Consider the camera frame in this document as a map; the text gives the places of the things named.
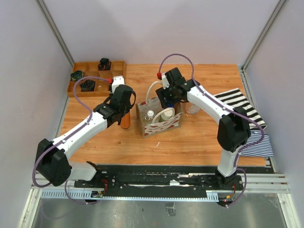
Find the wooden compartment tray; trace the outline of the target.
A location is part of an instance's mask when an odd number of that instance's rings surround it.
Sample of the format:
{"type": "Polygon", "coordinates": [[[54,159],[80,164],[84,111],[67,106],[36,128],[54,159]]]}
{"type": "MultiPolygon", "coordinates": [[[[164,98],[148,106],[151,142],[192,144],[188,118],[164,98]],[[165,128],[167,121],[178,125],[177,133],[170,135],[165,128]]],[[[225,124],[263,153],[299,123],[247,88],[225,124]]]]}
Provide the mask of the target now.
{"type": "MultiPolygon", "coordinates": [[[[99,70],[98,69],[99,61],[95,62],[76,62],[74,63],[72,72],[82,71],[84,77],[92,76],[104,79],[113,79],[115,76],[123,76],[126,81],[126,63],[124,61],[112,61],[109,70],[99,70]]],[[[92,89],[84,91],[84,88],[81,88],[80,83],[76,87],[76,95],[78,97],[100,97],[100,96],[109,96],[109,83],[101,79],[92,79],[95,84],[92,89]]]]}

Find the pink cap bottle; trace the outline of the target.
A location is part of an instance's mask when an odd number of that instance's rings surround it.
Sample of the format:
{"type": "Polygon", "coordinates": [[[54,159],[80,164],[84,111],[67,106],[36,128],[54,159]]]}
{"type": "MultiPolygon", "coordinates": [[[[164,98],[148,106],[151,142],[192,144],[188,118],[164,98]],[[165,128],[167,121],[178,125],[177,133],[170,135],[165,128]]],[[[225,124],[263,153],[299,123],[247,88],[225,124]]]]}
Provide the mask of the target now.
{"type": "Polygon", "coordinates": [[[192,105],[189,109],[188,109],[188,113],[189,114],[197,114],[200,111],[200,108],[196,105],[192,105]]]}

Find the watermelon print canvas bag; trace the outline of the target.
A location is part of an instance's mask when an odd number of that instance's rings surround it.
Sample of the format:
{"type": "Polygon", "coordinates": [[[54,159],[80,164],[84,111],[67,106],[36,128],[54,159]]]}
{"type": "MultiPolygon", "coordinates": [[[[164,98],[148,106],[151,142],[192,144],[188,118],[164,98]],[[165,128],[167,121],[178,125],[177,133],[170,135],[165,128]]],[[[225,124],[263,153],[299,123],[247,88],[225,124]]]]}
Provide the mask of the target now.
{"type": "Polygon", "coordinates": [[[163,110],[166,108],[162,108],[161,103],[158,97],[149,98],[149,94],[152,91],[152,88],[156,84],[161,84],[161,82],[153,82],[146,94],[146,98],[143,102],[140,102],[136,105],[136,115],[139,119],[139,126],[142,133],[143,138],[147,138],[153,135],[157,135],[169,130],[173,130],[175,128],[179,128],[181,126],[181,119],[183,116],[183,110],[181,104],[175,104],[175,115],[164,122],[159,122],[160,115],[163,113],[163,110]],[[144,116],[147,114],[149,110],[154,111],[154,119],[151,123],[146,123],[144,121],[144,116]]]}

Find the black white striped cloth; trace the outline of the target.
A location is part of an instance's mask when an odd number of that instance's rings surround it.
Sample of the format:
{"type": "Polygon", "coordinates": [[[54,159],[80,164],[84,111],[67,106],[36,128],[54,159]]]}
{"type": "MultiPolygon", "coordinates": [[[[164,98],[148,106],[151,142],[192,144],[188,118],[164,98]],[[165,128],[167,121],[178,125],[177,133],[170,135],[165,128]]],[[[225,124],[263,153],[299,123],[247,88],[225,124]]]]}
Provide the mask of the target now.
{"type": "Polygon", "coordinates": [[[230,105],[234,108],[242,107],[247,112],[247,117],[261,126],[264,130],[267,128],[267,124],[262,119],[257,110],[251,105],[246,96],[240,91],[239,88],[228,90],[214,95],[217,99],[223,103],[230,105]]]}

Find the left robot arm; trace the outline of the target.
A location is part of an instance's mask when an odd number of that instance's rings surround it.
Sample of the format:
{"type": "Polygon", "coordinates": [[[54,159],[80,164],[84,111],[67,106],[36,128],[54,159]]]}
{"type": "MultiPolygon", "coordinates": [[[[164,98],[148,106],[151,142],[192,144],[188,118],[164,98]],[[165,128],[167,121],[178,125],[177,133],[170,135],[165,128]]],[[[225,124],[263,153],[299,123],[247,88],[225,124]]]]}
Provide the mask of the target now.
{"type": "Polygon", "coordinates": [[[90,111],[89,116],[64,135],[51,141],[39,142],[34,172],[39,172],[53,186],[68,181],[95,181],[99,171],[91,162],[69,162],[72,155],[93,136],[121,123],[122,118],[132,109],[130,98],[136,96],[127,85],[119,85],[114,93],[90,111]]]}

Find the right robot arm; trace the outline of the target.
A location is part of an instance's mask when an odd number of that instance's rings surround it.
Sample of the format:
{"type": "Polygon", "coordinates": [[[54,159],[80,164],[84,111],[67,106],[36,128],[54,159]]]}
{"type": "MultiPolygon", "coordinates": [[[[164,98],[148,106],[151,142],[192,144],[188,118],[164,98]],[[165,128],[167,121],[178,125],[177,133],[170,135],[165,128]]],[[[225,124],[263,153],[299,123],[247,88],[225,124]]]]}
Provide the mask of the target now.
{"type": "Polygon", "coordinates": [[[224,187],[236,176],[239,151],[250,137],[250,128],[244,108],[234,108],[218,100],[197,81],[186,80],[178,68],[157,73],[162,88],[156,94],[163,108],[182,101],[192,103],[207,113],[218,124],[217,141],[222,148],[220,163],[215,171],[216,181],[224,187]]]}

